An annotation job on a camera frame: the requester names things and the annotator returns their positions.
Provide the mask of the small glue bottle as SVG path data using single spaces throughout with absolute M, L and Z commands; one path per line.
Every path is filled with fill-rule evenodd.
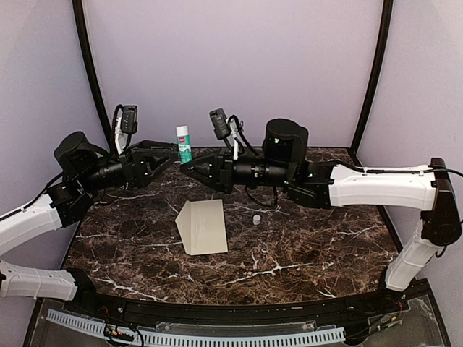
M 185 164 L 192 161 L 192 148 L 190 144 L 190 133 L 187 125 L 176 128 L 177 145 L 179 150 L 180 163 Z

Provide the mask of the cream envelope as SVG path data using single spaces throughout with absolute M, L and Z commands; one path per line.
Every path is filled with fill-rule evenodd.
M 186 201 L 175 223 L 189 256 L 229 251 L 222 200 Z

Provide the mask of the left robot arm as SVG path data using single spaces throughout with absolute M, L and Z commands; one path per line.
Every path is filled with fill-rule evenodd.
M 116 155 L 77 131 L 62 140 L 54 156 L 62 172 L 30 202 L 1 217 L 2 254 L 81 221 L 105 189 L 146 187 L 177 160 L 178 147 L 143 140 Z M 73 300 L 86 315 L 95 315 L 102 300 L 91 288 L 80 270 L 44 270 L 1 261 L 1 297 Z

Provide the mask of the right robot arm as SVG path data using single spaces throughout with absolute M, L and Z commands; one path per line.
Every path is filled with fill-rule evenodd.
M 384 286 L 373 293 L 369 307 L 383 314 L 412 279 L 462 235 L 454 189 L 441 158 L 410 168 L 368 168 L 340 160 L 313 163 L 306 159 L 309 132 L 289 119 L 266 124 L 263 153 L 242 154 L 239 147 L 189 158 L 180 170 L 218 192 L 246 188 L 282 188 L 287 197 L 309 208 L 350 205 L 409 207 L 420 211 L 412 238 L 387 267 Z

